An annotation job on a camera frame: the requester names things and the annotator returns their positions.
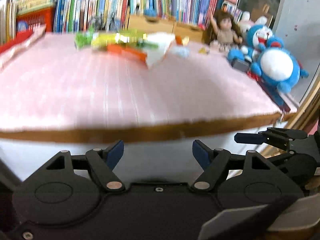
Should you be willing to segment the blue yarn ball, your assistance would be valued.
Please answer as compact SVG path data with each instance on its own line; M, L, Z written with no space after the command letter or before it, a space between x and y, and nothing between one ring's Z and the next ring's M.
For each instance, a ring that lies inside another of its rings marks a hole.
M145 9L144 10L144 16L146 17L157 17L157 13L155 9Z

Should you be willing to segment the grey charger block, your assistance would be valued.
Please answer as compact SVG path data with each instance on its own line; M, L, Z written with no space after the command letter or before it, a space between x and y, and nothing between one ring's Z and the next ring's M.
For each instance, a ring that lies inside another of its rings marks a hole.
M250 64L249 62L247 62L246 60L242 60L242 59L233 59L231 66L243 73L247 73L249 71L250 68Z

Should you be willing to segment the small yellow folded paper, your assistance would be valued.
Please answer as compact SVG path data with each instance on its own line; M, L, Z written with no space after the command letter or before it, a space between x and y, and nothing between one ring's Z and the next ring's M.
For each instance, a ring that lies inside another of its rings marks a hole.
M204 55L208 55L209 53L210 53L210 50L208 50L207 48L201 48L200 50L199 50L199 53L200 54L204 54Z

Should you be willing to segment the miniature black bicycle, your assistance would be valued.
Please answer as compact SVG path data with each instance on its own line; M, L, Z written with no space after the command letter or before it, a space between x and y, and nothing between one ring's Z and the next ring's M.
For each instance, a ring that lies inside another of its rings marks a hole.
M88 30L116 33L121 30L121 21L116 18L115 12L112 12L111 16L106 20L104 20L103 15L100 14L89 20Z

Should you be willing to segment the pink white bunny plush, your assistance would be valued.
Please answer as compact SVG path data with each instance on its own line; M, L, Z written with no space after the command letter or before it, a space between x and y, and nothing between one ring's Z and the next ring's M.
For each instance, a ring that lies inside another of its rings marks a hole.
M238 22L242 36L244 36L248 30L255 24L265 25L267 23L267 18L265 16L260 16L255 22L251 20L250 12L244 11L242 13L241 20Z

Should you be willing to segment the red plastic basket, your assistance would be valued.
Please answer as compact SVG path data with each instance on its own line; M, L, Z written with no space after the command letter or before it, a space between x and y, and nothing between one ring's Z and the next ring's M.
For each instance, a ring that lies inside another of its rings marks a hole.
M52 32L54 26L55 6L41 8L16 17L16 31L20 33L26 30L45 25L46 32Z

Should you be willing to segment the green yellow foil bag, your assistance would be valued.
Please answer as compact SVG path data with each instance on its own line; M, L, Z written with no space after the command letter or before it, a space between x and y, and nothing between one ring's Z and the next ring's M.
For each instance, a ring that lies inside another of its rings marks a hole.
M131 44L146 40L147 34L136 29L122 30L119 32L94 33L91 40L91 48L95 50L104 49L108 45Z

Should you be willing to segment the wooden drawer organizer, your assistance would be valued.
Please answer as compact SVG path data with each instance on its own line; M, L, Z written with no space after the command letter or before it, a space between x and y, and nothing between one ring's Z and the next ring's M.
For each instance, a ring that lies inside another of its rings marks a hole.
M127 28L137 29L144 33L165 32L178 35L180 37L189 37L193 42L204 42L202 30L198 26L176 22L174 20L167 20L157 17L148 17L144 15L130 15Z

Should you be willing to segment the brown haired doll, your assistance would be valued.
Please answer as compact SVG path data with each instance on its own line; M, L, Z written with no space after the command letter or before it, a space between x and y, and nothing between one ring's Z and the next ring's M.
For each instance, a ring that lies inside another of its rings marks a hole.
M243 42L240 27L234 22L233 16L222 10L211 14L203 39L210 48L224 54L231 49L239 49Z

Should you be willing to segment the row of upright books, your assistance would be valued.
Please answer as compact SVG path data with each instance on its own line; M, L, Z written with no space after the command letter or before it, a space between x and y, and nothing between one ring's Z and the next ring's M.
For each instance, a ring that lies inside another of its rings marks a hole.
M144 15L145 9L155 9L157 18L172 18L176 22L206 29L209 16L217 10L230 13L235 22L242 10L226 0L57 0L53 31L77 32L88 29L89 20L100 14L106 20L112 12L126 28L130 15Z

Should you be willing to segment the green white wrapper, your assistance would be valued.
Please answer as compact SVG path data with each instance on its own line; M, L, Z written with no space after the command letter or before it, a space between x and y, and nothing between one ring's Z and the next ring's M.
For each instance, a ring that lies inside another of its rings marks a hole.
M74 44L76 49L82 49L86 46L90 46L93 40L93 30L89 30L86 32L78 32L75 35Z

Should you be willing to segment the clear plastic bag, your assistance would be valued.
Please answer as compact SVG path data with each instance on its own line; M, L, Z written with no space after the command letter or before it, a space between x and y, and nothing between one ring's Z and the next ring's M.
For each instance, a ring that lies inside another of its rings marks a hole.
M172 33L156 32L148 34L143 47L147 68L151 69L160 63L174 42L175 35Z

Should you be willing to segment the white blue paper bag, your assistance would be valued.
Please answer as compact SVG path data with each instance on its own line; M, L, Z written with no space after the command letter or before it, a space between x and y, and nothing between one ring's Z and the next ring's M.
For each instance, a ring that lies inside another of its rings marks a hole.
M189 56L190 50L185 46L173 46L171 48L171 53L182 58Z

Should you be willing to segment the red scissors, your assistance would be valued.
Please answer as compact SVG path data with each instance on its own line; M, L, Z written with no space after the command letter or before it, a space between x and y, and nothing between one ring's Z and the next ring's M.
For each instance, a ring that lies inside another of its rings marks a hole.
M283 100L283 98L279 95L278 91L275 88L266 84L260 77L258 77L256 74L253 74L250 70L247 71L247 75L257 82L257 84L263 89L263 91L283 113L289 113L291 111L291 108L287 105L287 103Z

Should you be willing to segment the red pink cloth pouch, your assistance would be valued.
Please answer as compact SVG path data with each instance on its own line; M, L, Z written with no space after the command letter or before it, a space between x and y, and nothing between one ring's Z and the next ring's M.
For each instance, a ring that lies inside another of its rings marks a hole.
M46 25L40 25L33 30L26 30L17 35L15 39L1 45L1 72L21 52L27 50L32 44L41 39L46 33Z

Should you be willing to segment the orange peel piece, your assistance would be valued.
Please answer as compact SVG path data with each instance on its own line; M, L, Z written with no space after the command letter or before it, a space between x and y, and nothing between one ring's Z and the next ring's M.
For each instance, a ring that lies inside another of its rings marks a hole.
M187 46L189 43L189 37L188 36L182 37L180 35L176 35L175 42L178 46Z

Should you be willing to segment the orange package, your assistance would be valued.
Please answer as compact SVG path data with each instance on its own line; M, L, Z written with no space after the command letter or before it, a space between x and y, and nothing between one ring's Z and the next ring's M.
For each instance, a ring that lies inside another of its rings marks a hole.
M110 53L120 55L126 59L138 60L146 63L147 54L140 49L123 46L120 44L109 44L106 46L106 50Z

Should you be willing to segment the blue doraemon plush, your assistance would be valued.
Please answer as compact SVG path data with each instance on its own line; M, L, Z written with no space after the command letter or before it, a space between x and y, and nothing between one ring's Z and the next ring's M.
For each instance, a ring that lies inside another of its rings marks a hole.
M289 93L301 78L309 73L301 63L284 48L281 38L262 24L251 26L246 33L246 44L239 49L231 49L227 59L249 62L249 71L264 83L282 93Z

